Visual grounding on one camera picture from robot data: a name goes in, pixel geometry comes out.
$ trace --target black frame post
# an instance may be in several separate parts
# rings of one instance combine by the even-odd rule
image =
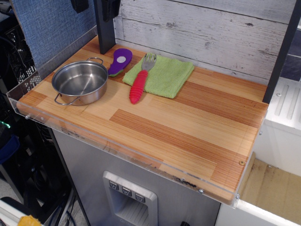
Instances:
[[[101,54],[105,54],[115,44],[115,32],[113,19],[108,22],[103,20],[103,6],[101,0],[94,0],[99,49]]]
[[[291,43],[293,41],[293,37],[296,33],[299,21],[301,17],[301,0],[297,0],[295,7],[293,9],[293,13],[290,19],[290,22],[288,24],[285,36],[283,38],[283,42],[271,75],[271,78],[269,79],[268,87],[265,91],[263,102],[270,103],[274,90],[276,88],[278,79],[281,74],[281,70],[283,68],[287,53],[290,49]]]

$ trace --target yellow object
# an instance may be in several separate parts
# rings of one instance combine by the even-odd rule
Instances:
[[[18,226],[41,226],[41,223],[32,215],[29,215],[21,217]]]

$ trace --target blue fabric panel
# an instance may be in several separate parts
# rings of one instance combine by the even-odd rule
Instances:
[[[81,13],[73,9],[70,0],[11,0],[11,3],[36,68],[96,25],[93,0]]]

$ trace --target black bracket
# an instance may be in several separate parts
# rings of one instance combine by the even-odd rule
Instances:
[[[71,4],[77,13],[81,13],[82,11],[89,8],[88,0],[71,0]]]
[[[278,79],[281,74],[281,70],[283,68],[283,65],[285,63],[285,59],[287,56],[287,53],[290,49],[291,43],[293,41],[293,37],[295,35],[295,32],[298,27],[298,23],[300,21],[301,17],[301,0],[296,0],[296,4],[294,6],[292,16],[290,19],[290,22],[287,26],[287,30],[271,75],[271,78],[269,79],[268,87],[265,91],[264,97],[263,97],[263,102],[265,103],[270,103],[273,93],[275,91]]]
[[[115,44],[113,18],[118,16],[120,0],[94,0],[99,49],[105,54]]]

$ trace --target water dispenser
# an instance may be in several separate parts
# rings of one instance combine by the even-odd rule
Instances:
[[[126,225],[157,226],[158,197],[111,172],[103,173],[105,191],[114,217]]]

